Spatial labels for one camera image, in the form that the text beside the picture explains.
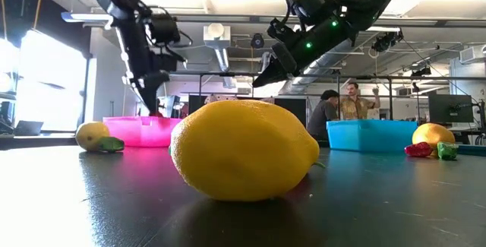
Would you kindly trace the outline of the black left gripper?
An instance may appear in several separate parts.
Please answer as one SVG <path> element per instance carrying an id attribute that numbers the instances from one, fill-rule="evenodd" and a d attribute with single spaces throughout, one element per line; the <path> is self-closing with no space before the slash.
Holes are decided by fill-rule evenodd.
<path id="1" fill-rule="evenodd" d="M 150 43 L 154 42 L 156 47 L 177 43 L 179 32 L 176 20 L 167 13 L 147 16 L 133 14 L 117 19 L 115 28 L 118 31 L 122 59 L 127 65 L 126 82 L 135 84 L 149 112 L 158 112 L 158 89 L 170 81 L 168 71 L 175 67 L 179 56 L 172 52 L 155 53 Z"/>

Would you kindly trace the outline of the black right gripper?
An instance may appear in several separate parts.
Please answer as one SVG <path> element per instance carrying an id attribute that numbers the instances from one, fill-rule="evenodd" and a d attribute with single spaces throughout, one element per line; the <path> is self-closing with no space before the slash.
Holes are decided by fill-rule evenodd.
<path id="1" fill-rule="evenodd" d="M 343 41 L 354 43 L 355 29 L 348 21 L 334 15 L 306 31 L 294 31 L 275 19 L 271 24 L 271 37 L 278 41 L 272 46 L 271 63 L 253 81 L 253 87 L 292 79 Z"/>

